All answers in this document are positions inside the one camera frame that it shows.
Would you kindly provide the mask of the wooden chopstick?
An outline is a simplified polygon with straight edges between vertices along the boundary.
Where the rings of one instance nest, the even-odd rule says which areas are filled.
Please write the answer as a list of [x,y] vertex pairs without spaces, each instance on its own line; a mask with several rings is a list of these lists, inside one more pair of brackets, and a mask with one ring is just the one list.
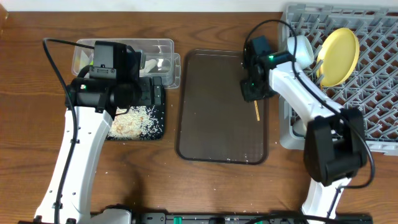
[[255,112],[256,112],[256,119],[257,121],[260,121],[260,115],[259,115],[259,107],[258,107],[258,103],[257,100],[254,100],[254,108],[255,108]]

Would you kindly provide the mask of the white tissue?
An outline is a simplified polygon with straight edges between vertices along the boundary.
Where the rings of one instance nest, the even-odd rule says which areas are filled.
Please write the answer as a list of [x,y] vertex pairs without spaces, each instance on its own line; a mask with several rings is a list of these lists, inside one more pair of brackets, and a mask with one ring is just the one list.
[[149,73],[153,68],[157,66],[157,61],[156,59],[150,59],[145,62],[144,68],[140,69],[139,73],[141,75]]

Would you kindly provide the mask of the white paper cup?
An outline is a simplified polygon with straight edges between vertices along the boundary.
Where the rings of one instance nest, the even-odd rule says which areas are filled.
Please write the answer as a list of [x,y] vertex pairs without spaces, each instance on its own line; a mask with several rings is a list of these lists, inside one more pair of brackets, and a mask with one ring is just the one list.
[[300,137],[304,138],[305,135],[306,135],[306,132],[307,132],[307,127],[306,127],[306,125],[303,123],[303,121],[301,119],[298,119],[293,124],[292,130],[293,130],[293,133],[296,136],[300,136]]

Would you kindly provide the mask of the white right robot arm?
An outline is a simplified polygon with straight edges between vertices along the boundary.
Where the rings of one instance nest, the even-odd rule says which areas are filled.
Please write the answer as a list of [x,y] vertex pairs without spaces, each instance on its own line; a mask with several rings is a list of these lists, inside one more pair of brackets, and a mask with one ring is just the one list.
[[298,113],[304,126],[304,164],[311,177],[301,213],[307,223],[337,221],[341,194],[352,189],[351,179],[367,163],[372,164],[364,140],[363,116],[329,99],[301,71],[290,52],[245,53],[248,79],[241,84],[245,101],[276,93]]

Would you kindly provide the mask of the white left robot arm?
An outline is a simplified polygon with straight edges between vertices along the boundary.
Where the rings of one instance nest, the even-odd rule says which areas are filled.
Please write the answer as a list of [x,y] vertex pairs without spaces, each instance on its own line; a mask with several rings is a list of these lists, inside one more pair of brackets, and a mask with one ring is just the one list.
[[111,205],[91,214],[91,192],[99,157],[116,108],[160,106],[165,90],[160,77],[137,82],[113,79],[73,79],[67,87],[65,131],[48,190],[34,223],[131,223],[134,214],[124,205]]

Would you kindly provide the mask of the yellow plate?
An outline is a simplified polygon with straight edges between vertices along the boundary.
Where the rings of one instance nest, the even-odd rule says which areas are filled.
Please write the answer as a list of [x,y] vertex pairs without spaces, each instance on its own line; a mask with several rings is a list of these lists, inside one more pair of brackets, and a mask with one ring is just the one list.
[[322,61],[317,71],[320,86],[331,87],[342,84],[353,73],[359,59],[359,40],[348,28],[333,31],[324,41],[317,55]]

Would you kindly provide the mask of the light blue bowl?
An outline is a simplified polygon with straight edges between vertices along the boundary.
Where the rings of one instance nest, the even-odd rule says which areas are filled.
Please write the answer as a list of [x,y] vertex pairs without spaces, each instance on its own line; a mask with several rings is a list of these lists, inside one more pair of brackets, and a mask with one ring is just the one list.
[[309,67],[314,62],[312,46],[304,35],[297,36],[295,59],[301,69]]

